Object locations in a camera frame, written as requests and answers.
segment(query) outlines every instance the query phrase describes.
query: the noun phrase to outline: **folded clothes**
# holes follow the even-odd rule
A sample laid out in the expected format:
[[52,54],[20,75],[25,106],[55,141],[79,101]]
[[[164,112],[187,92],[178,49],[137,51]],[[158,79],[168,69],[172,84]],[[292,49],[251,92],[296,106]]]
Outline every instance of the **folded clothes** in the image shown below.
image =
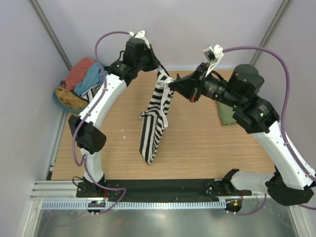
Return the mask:
[[81,110],[88,105],[88,102],[74,95],[69,90],[58,87],[55,89],[56,97],[63,105],[73,110]]
[[91,87],[103,82],[103,75],[98,63],[91,66],[86,75],[84,76],[82,82],[74,88],[74,93],[77,96],[82,96],[85,92],[90,90]]
[[64,79],[63,87],[69,91],[72,91],[80,82],[82,82],[88,69],[93,66],[94,61],[90,58],[81,59],[76,65],[74,65],[67,78]]
[[80,98],[88,101],[89,103],[91,102],[91,100],[93,99],[93,97],[98,93],[99,89],[101,88],[102,83],[96,84],[94,86],[92,86],[91,88],[89,88],[87,91],[85,91],[83,93],[82,96],[80,96]]

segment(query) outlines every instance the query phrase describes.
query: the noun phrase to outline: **metal floor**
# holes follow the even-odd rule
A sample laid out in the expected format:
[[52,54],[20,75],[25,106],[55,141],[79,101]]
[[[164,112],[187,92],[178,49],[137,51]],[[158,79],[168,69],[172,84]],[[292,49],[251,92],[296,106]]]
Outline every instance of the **metal floor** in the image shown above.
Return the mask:
[[[247,198],[242,212],[262,198]],[[79,221],[74,220],[86,215]],[[57,224],[71,224],[58,227]],[[36,237],[298,237],[288,207],[268,199],[253,215],[234,216],[221,209],[111,211],[88,216],[86,210],[42,210]]]

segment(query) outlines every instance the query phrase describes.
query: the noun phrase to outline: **striped cloth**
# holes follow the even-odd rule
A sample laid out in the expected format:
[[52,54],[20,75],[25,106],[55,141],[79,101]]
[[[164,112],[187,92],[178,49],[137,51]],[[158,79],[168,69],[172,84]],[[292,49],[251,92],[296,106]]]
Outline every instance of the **striped cloth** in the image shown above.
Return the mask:
[[167,115],[174,93],[168,86],[174,81],[168,72],[162,67],[156,71],[157,82],[153,96],[146,111],[139,116],[139,119],[143,119],[139,152],[147,164],[154,160],[161,137],[168,127]]

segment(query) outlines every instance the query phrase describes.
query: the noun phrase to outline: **wooden table surface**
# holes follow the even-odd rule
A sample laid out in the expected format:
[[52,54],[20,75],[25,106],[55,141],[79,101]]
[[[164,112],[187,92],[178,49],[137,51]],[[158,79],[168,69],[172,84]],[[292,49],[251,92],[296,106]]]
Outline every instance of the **wooden table surface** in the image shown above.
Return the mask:
[[[225,79],[231,75],[231,71],[219,72]],[[170,72],[173,78],[176,73],[185,76],[190,72]],[[272,161],[251,135],[239,125],[220,125],[214,101],[201,97],[198,102],[190,103],[177,93],[170,105],[169,126],[155,160],[148,165],[139,153],[142,121],[137,117],[147,108],[156,78],[155,72],[140,73],[115,101],[102,123],[100,130],[107,136],[102,150],[106,179],[222,178],[232,168],[274,171]],[[67,120],[53,180],[83,176],[83,168],[74,163],[71,140]]]

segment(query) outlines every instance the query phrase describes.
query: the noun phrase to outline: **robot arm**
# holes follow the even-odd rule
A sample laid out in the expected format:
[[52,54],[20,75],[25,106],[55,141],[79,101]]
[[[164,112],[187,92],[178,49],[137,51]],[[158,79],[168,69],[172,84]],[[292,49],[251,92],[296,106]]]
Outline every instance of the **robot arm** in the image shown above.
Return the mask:
[[[257,95],[262,84],[261,77],[253,66],[238,65],[229,81],[225,81],[212,70],[223,57],[222,48],[212,44],[204,51],[209,63],[201,63],[190,75],[170,83],[170,88],[190,102],[196,102],[201,95],[230,106],[235,112],[233,118],[251,134],[273,160],[276,171],[269,174],[246,173],[231,170],[223,180],[230,181],[237,190],[252,190],[269,193],[282,205],[307,203],[313,196],[313,179],[294,160],[282,138],[279,115],[267,100]],[[291,144],[305,169],[315,171],[304,161]]]
[[[91,177],[101,185],[104,185],[105,176],[101,166],[101,149],[106,143],[106,136],[99,130],[102,121],[118,96],[137,77],[139,71],[152,71],[159,65],[151,45],[145,38],[145,31],[136,35],[130,33],[122,61],[117,60],[108,69],[106,85],[103,84],[89,105],[79,114],[69,118],[69,126],[74,132],[83,118],[84,122],[76,137],[77,146],[83,155],[86,155],[86,164]],[[83,188],[77,193],[78,197],[100,195],[103,190],[95,186],[85,172]]]

